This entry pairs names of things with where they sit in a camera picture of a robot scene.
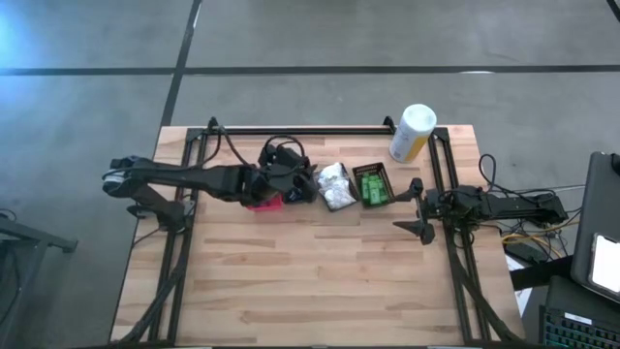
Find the desk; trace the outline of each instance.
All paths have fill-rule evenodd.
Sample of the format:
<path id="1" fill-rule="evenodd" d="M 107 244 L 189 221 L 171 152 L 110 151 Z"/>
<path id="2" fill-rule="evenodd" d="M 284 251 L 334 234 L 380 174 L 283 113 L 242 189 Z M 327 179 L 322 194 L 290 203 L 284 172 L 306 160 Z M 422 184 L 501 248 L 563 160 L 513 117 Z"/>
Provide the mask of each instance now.
<path id="1" fill-rule="evenodd" d="M 163 128 L 155 161 L 180 164 L 186 132 L 185 127 Z M 449 134 L 461 183 L 484 185 L 473 127 L 449 126 Z M 383 162 L 395 193 L 405 191 L 415 176 L 427 188 L 434 184 L 427 148 L 412 164 L 400 164 L 388 154 L 388 135 L 298 138 L 319 168 L 334 162 L 348 169 Z M 232 136 L 248 161 L 258 159 L 265 139 Z M 215 137 L 208 149 L 214 145 Z M 236 163 L 222 142 L 211 165 Z M 174 188 L 154 187 L 173 198 Z M 415 209 L 413 203 L 367 210 L 356 204 L 332 213 L 317 200 L 255 213 L 200 193 L 176 344 L 460 343 L 441 224 L 427 246 L 391 225 L 414 219 Z M 136 238 L 155 227 L 154 219 L 141 221 Z M 151 303 L 165 239 L 164 233 L 155 235 L 132 251 L 110 339 L 126 334 Z M 511 330 L 523 336 L 497 230 L 476 231 L 474 250 L 482 292 Z M 475 324 L 471 300 L 469 306 Z M 167 312 L 162 331 L 168 327 Z"/>

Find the yellow wire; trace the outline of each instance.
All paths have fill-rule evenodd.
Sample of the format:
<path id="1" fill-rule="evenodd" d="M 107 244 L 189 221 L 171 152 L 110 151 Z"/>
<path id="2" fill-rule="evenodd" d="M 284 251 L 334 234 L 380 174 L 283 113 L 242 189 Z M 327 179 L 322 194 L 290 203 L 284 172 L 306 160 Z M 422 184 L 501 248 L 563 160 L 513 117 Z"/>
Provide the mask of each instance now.
<path id="1" fill-rule="evenodd" d="M 508 241 L 509 238 L 516 238 L 516 241 Z M 551 251 L 558 256 L 558 258 L 562 258 L 564 256 L 562 256 L 562 254 L 556 250 L 553 246 L 551 246 L 548 242 L 546 242 L 545 240 L 541 239 L 541 238 L 537 238 L 534 236 L 529 236 L 529 237 L 524 237 L 518 234 L 510 234 L 509 236 L 506 236 L 502 239 L 502 243 L 504 244 L 515 244 L 515 243 L 523 243 L 523 240 L 526 239 L 531 239 L 533 241 L 539 242 L 547 247 L 549 247 L 551 249 Z"/>
<path id="2" fill-rule="evenodd" d="M 523 235 L 521 235 L 521 234 L 510 234 L 510 235 L 506 235 L 506 236 L 502 237 L 502 241 L 506 241 L 506 240 L 507 240 L 507 239 L 509 239 L 509 238 L 534 238 L 534 237 L 543 237 L 543 236 L 544 236 L 544 233 L 553 232 L 553 231 L 556 231 L 556 230 L 558 230 L 558 229 L 562 229 L 562 228 L 564 228 L 564 227 L 568 227 L 568 226 L 575 225 L 575 224 L 579 224 L 579 221 L 571 222 L 571 223 L 569 223 L 569 224 L 565 224 L 565 225 L 558 226 L 558 227 L 550 227 L 550 228 L 546 228 L 546 229 L 543 229 L 543 230 L 541 230 L 541 231 L 535 232 L 535 233 L 533 233 L 533 234 L 531 234 L 531 235 L 529 235 L 529 236 L 527 236 L 527 237 L 525 237 L 525 236 L 523 236 Z"/>

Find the black clamp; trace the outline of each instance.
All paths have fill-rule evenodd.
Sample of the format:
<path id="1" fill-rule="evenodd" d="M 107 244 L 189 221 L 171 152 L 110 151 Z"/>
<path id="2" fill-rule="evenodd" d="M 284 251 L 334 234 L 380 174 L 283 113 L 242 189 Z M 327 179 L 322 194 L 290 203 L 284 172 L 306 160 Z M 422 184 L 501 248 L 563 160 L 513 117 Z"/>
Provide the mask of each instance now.
<path id="1" fill-rule="evenodd" d="M 416 199 L 416 204 L 418 206 L 416 216 L 419 220 L 413 222 L 392 222 L 392 224 L 415 234 L 419 237 L 423 245 L 427 245 L 433 242 L 433 239 L 435 238 L 435 228 L 432 224 L 428 223 L 428 217 L 426 217 L 425 214 L 427 211 L 426 207 L 428 206 L 428 202 L 423 200 L 421 197 L 423 191 L 424 185 L 422 184 L 422 180 L 420 178 L 414 178 L 409 185 L 409 190 L 394 197 L 395 202 L 405 203 Z"/>

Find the pink object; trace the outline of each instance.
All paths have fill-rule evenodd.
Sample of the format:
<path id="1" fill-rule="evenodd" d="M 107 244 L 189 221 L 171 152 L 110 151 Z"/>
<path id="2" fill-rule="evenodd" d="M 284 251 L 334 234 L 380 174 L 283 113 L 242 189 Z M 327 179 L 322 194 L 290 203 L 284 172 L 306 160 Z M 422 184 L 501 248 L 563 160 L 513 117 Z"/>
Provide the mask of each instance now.
<path id="1" fill-rule="evenodd" d="M 268 202 L 260 206 L 248 206 L 247 208 L 255 212 L 265 212 L 269 210 L 282 209 L 283 205 L 284 203 L 282 202 L 282 195 L 278 194 L 276 197 L 274 197 L 273 199 L 269 200 Z"/>

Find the yellow label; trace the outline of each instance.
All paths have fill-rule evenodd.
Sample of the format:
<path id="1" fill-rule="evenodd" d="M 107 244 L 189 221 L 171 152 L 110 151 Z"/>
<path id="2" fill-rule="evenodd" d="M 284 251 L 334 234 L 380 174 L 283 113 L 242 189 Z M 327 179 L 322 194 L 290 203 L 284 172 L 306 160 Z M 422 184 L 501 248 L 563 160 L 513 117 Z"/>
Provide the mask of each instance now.
<path id="1" fill-rule="evenodd" d="M 419 151 L 426 144 L 427 140 L 428 140 L 428 136 L 421 136 L 421 137 L 416 138 L 414 143 L 411 145 L 411 149 L 409 149 L 409 153 L 407 153 L 407 156 L 405 157 L 405 161 L 414 160 L 414 158 L 418 155 Z"/>

